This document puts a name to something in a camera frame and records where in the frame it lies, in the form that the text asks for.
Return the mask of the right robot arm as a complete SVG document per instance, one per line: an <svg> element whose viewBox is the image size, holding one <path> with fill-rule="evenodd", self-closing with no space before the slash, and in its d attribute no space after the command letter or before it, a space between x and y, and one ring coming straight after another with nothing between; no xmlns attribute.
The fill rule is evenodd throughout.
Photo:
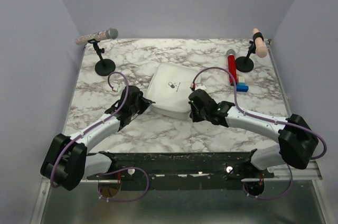
<svg viewBox="0 0 338 224"><path fill-rule="evenodd" d="M208 121L213 125L240 128L276 142L274 146L250 152L249 160L243 164L243 172L248 177L282 164L304 170L318 145L318 139L299 115L273 118L249 113L228 101L217 103L202 89L192 92L188 99L190 117L195 123Z"/></svg>

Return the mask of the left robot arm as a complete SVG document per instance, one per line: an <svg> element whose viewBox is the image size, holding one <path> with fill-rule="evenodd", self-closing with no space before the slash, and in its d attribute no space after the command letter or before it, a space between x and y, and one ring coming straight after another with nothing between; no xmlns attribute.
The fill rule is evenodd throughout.
<svg viewBox="0 0 338 224"><path fill-rule="evenodd" d="M109 156L94 154L88 162L88 153L104 139L122 130L134 116L141 115L153 103L138 87L126 87L121 98L93 124L69 136L60 133L54 137L40 174L48 178L53 186L61 186L68 191L86 176L100 173L105 179L112 179L117 173L117 166Z"/></svg>

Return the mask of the grey medicine kit case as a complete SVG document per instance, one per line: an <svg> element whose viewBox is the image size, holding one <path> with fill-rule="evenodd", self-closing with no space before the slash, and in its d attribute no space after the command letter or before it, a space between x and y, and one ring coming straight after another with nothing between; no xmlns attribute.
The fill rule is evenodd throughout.
<svg viewBox="0 0 338 224"><path fill-rule="evenodd" d="M188 120L191 112L188 96L197 73L189 67L161 63L145 94L145 98L153 102L150 110L170 118Z"/></svg>

